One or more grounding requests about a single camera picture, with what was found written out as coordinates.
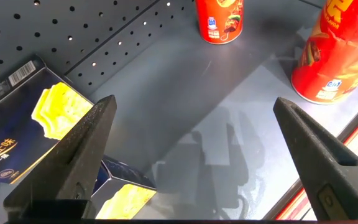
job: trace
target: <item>yellow food image on box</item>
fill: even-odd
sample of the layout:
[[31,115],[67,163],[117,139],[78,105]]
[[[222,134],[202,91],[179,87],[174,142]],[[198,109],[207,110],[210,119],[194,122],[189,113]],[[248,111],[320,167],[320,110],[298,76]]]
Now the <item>yellow food image on box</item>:
[[31,118],[44,129],[44,136],[61,140],[92,108],[92,104],[64,83],[46,89]]
[[[31,118],[41,125],[46,138],[62,140],[92,106],[68,85],[58,83],[42,92]],[[127,184],[104,203],[98,218],[132,219],[154,194],[153,190]]]
[[154,190],[126,184],[104,203],[96,219],[132,219],[155,193]]

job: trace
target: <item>blue logo on can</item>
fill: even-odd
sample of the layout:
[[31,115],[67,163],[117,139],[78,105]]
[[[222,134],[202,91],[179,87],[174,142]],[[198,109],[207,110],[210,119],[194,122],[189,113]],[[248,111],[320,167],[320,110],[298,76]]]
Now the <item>blue logo on can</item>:
[[342,80],[331,80],[327,83],[327,85],[323,88],[325,91],[337,91],[341,86]]
[[217,28],[215,18],[213,18],[213,17],[208,18],[208,28],[211,30],[215,30]]

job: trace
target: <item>barcode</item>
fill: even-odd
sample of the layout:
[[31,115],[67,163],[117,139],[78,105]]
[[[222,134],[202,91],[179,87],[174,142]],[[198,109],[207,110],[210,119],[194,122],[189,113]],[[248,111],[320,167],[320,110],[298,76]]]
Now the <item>barcode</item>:
[[29,61],[27,62],[27,64],[23,65],[15,73],[13,73],[8,79],[12,87],[14,87],[16,84],[22,81],[23,78],[27,77],[34,71],[35,71],[34,64],[32,63],[32,61]]

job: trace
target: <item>pegboard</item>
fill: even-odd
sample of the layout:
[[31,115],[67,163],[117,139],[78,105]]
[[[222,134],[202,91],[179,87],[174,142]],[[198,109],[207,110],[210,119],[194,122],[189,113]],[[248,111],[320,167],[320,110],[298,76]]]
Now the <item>pegboard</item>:
[[158,1],[83,60],[67,74],[67,78],[82,94],[90,95],[156,41],[163,32],[178,27],[178,23],[186,21],[184,18],[194,14],[194,1]]
[[156,2],[0,0],[0,77],[33,54],[66,74]]

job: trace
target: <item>red cylindrical can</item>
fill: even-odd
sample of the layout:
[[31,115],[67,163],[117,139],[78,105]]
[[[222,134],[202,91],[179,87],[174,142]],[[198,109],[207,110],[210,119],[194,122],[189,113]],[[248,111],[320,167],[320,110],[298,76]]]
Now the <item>red cylindrical can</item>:
[[319,104],[341,101],[358,86],[358,0],[327,1],[291,81]]
[[202,38],[211,44],[226,44],[242,31],[244,0],[196,0]]

